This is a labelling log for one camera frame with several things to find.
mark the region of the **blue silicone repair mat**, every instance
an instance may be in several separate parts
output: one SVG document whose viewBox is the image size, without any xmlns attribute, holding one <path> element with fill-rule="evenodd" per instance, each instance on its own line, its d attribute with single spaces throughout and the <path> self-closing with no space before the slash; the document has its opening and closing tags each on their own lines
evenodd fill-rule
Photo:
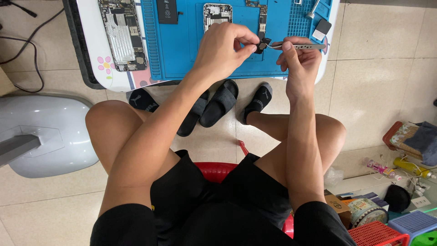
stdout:
<svg viewBox="0 0 437 246">
<path fill-rule="evenodd" d="M 313 20 L 305 18 L 315 0 L 260 0 L 267 4 L 266 37 L 272 42 L 286 36 L 309 37 L 313 43 L 322 43 L 312 36 L 321 18 L 329 21 L 332 0 L 320 0 Z M 199 43 L 204 34 L 203 5 L 206 3 L 230 4 L 232 22 L 247 26 L 258 33 L 260 9 L 246 7 L 245 0 L 176 0 L 181 12 L 178 24 L 159 24 L 156 0 L 142 0 L 144 26 L 152 79 L 181 80 L 193 67 Z M 266 48 L 263 54 L 252 54 L 229 78 L 276 77 L 281 72 L 276 60 L 281 52 Z"/>
</svg>

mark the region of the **metal tool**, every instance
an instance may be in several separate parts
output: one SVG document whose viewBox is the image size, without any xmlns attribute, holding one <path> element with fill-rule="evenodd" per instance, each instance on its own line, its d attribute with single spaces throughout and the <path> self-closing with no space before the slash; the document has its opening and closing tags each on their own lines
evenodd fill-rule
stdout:
<svg viewBox="0 0 437 246">
<path fill-rule="evenodd" d="M 314 3 L 314 6 L 311 9 L 311 12 L 306 13 L 306 17 L 309 19 L 313 19 L 314 18 L 314 11 L 317 8 L 317 5 L 319 4 L 320 0 L 316 0 L 316 2 Z"/>
<path fill-rule="evenodd" d="M 280 48 L 284 42 L 278 42 L 274 45 L 267 45 L 271 49 Z M 293 44 L 295 49 L 324 49 L 326 45 L 324 44 Z"/>
</svg>

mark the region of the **tile floor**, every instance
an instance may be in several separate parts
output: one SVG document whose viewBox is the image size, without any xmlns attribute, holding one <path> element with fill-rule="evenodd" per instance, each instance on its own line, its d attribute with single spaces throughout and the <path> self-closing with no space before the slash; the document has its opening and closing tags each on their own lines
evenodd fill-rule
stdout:
<svg viewBox="0 0 437 246">
<path fill-rule="evenodd" d="M 15 2 L 39 16 L 33 19 L 15 7 L 1 7 L 1 35 L 26 38 L 62 8 L 61 1 Z M 437 124 L 437 108 L 432 106 L 437 97 L 436 16 L 437 8 L 340 4 L 329 62 L 316 85 L 314 100 L 317 113 L 334 117 L 347 128 L 343 152 L 333 164 L 345 171 L 346 178 L 368 173 L 360 165 L 365 156 L 379 158 L 384 154 L 390 162 L 398 155 L 381 140 L 395 121 Z M 43 92 L 77 95 L 92 103 L 126 101 L 124 94 L 93 90 L 82 82 L 64 13 L 43 27 L 34 42 L 46 81 Z M 0 59 L 9 59 L 19 47 L 19 42 L 0 39 Z M 31 48 L 2 68 L 14 83 L 26 88 L 39 86 Z M 274 90 L 264 112 L 288 113 L 283 81 L 237 80 L 240 95 L 236 106 L 213 127 L 197 125 L 189 137 L 176 136 L 172 148 L 188 149 L 194 161 L 237 163 L 243 158 L 236 146 L 236 140 L 241 139 L 251 152 L 267 153 L 278 142 L 235 119 L 263 81 Z M 174 88 L 147 91 L 161 103 Z M 43 179 L 23 178 L 9 166 L 0 168 L 0 245 L 87 245 L 106 178 L 99 162 Z"/>
</svg>

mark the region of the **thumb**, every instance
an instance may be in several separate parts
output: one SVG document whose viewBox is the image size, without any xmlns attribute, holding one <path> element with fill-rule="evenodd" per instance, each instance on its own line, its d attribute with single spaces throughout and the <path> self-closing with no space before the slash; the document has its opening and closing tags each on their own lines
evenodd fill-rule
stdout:
<svg viewBox="0 0 437 246">
<path fill-rule="evenodd" d="M 284 58 L 288 64 L 288 70 L 295 70 L 301 66 L 298 54 L 290 41 L 286 41 L 282 44 L 282 52 L 284 53 Z"/>
<path fill-rule="evenodd" d="M 244 46 L 242 49 L 237 51 L 237 59 L 243 63 L 244 60 L 249 58 L 250 55 L 252 55 L 253 52 L 257 50 L 257 46 L 254 44 L 249 44 Z"/>
</svg>

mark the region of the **hand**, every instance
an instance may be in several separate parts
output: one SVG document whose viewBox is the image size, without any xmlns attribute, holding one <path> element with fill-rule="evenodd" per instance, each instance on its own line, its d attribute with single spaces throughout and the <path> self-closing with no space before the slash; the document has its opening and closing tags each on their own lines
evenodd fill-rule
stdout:
<svg viewBox="0 0 437 246">
<path fill-rule="evenodd" d="M 322 54 L 318 49 L 295 49 L 292 43 L 311 44 L 311 41 L 303 37 L 284 38 L 282 54 L 276 61 L 276 64 L 281 66 L 281 71 L 285 72 L 288 69 L 285 91 L 291 103 L 302 96 L 313 96 L 314 82 L 322 60 Z"/>
<path fill-rule="evenodd" d="M 203 36 L 191 72 L 201 73 L 210 83 L 225 79 L 255 50 L 260 39 L 246 26 L 214 23 Z"/>
</svg>

